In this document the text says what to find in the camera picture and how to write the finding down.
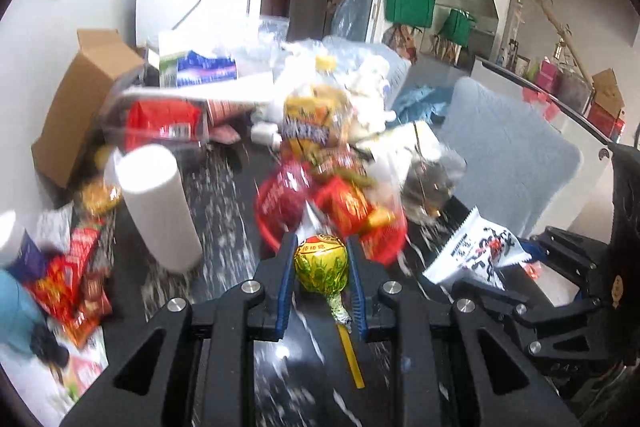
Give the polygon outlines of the green lollipop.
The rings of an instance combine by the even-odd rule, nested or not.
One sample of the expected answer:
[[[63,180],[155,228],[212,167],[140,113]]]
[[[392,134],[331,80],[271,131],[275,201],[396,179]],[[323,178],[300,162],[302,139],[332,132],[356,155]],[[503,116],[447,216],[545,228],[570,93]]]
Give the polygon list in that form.
[[[297,280],[310,293],[321,295],[331,311],[340,336],[349,372],[357,389],[366,387],[350,333],[352,317],[344,306],[342,291],[348,282],[348,254],[336,236],[317,233],[303,240],[294,253]]]

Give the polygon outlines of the red gold snack packet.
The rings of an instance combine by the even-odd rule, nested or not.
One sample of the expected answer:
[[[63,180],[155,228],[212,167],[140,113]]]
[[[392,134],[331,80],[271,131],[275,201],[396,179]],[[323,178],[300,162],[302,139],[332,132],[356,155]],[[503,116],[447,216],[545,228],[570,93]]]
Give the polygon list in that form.
[[[372,210],[366,196],[339,176],[329,179],[314,195],[314,203],[341,237],[359,234]]]

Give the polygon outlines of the clear zip plastic bag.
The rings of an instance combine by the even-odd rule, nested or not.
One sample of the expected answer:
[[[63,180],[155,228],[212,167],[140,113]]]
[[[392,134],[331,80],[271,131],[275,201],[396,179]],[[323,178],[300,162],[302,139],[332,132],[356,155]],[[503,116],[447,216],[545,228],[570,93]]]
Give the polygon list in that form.
[[[402,211],[401,187],[390,160],[383,156],[375,157],[367,167],[367,173],[375,181],[375,187],[369,190],[372,202],[399,215]]]

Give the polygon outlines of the dark red snack bag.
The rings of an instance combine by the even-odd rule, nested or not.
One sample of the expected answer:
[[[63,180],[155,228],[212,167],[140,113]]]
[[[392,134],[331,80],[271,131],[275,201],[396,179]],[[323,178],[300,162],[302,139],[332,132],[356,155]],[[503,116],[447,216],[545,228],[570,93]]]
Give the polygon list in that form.
[[[306,166],[296,160],[282,162],[259,191],[256,215],[272,236],[280,239],[297,229],[312,194],[314,180]]]

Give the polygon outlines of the yellow black snack bag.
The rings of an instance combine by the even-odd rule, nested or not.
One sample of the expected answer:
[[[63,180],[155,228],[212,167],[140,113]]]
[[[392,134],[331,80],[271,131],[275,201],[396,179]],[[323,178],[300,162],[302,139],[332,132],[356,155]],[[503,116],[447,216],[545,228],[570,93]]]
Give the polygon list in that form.
[[[396,221],[396,213],[384,206],[374,206],[368,213],[363,225],[363,233],[392,225]]]

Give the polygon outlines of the brown cereal snack bag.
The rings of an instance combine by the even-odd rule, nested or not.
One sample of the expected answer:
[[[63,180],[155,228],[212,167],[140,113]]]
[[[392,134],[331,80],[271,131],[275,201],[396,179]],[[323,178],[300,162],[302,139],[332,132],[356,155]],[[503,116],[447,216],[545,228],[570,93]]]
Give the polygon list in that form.
[[[311,173],[314,179],[328,182],[338,176],[343,181],[358,187],[374,187],[375,179],[367,174],[364,162],[350,148],[320,148],[310,153]]]

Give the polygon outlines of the glass cup with tea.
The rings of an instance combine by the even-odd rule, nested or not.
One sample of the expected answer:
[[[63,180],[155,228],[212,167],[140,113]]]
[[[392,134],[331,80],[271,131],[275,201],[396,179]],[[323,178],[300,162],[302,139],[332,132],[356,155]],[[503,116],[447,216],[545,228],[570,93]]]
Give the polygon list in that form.
[[[436,153],[423,155],[426,162],[426,175],[423,181],[425,192],[431,199],[433,206],[439,211],[439,216],[446,202],[451,198],[456,185],[464,177],[468,164],[455,150],[440,146]],[[424,225],[435,220],[424,212],[420,185],[416,179],[418,155],[413,154],[408,173],[401,189],[401,204],[409,221]]]

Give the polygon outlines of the blue round humidifier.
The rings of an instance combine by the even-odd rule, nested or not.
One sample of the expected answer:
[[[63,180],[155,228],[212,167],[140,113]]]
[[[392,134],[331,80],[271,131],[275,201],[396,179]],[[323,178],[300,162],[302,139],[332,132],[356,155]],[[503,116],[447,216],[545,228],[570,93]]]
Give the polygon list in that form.
[[[35,300],[6,270],[1,271],[1,342],[60,369],[70,359]]]

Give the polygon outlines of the iced tea bottle yellow cap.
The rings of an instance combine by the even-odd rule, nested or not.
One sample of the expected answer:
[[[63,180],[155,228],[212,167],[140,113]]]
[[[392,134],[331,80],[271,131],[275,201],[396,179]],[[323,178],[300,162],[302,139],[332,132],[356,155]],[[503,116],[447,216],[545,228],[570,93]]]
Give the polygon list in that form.
[[[317,56],[306,86],[285,99],[280,127],[284,160],[308,159],[319,150],[347,143],[354,109],[335,78],[336,70],[333,55]]]

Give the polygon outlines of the white lid blue jar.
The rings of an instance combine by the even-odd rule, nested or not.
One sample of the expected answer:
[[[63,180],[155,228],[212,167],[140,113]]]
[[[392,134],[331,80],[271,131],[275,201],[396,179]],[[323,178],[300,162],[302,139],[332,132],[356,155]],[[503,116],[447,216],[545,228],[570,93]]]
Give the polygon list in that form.
[[[14,210],[0,216],[1,268],[23,284],[38,281],[46,275],[47,260]]]

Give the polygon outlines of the cream cartoon water bottle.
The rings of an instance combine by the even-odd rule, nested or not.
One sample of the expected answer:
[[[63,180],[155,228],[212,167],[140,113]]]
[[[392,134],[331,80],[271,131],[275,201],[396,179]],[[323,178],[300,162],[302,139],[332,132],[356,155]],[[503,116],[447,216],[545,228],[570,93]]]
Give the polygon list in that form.
[[[385,107],[390,92],[386,78],[390,64],[377,55],[366,58],[349,72],[344,82],[349,103],[352,104],[352,123],[349,139],[358,141],[386,130],[386,124],[396,119],[396,113]]]

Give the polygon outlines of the clear plastic tray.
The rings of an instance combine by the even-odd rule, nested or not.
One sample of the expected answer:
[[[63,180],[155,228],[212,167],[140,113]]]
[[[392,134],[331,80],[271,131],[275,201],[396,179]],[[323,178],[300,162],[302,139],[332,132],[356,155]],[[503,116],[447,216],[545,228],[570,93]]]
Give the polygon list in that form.
[[[126,153],[150,144],[185,150],[208,141],[204,105],[184,98],[124,96],[104,110],[99,125],[105,141]]]

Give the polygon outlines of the red bag in tray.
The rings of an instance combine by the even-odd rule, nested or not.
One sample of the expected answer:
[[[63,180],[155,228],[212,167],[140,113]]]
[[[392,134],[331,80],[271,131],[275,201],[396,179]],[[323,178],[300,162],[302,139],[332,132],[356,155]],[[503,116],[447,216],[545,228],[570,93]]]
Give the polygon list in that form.
[[[125,150],[162,141],[191,141],[196,137],[202,110],[187,101],[160,98],[134,102],[128,110]]]

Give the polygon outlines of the white foam board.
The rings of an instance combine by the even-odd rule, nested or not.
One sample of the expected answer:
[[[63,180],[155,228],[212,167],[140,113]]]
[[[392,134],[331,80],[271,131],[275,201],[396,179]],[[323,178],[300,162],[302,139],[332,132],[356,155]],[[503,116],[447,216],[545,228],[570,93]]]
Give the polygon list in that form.
[[[198,84],[180,88],[130,87],[119,98],[183,98],[192,101],[215,101],[258,104],[268,102],[273,89],[271,72],[258,72],[235,80]]]

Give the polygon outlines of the green tote bag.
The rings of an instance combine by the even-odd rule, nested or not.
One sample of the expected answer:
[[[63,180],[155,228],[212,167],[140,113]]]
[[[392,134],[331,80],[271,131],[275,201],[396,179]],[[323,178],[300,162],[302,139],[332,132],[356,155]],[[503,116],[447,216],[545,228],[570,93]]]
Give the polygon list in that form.
[[[384,0],[386,22],[415,28],[431,28],[435,0]]]
[[[475,23],[476,19],[470,13],[459,9],[451,9],[445,23],[440,28],[439,35],[465,48],[469,43],[470,31]]]

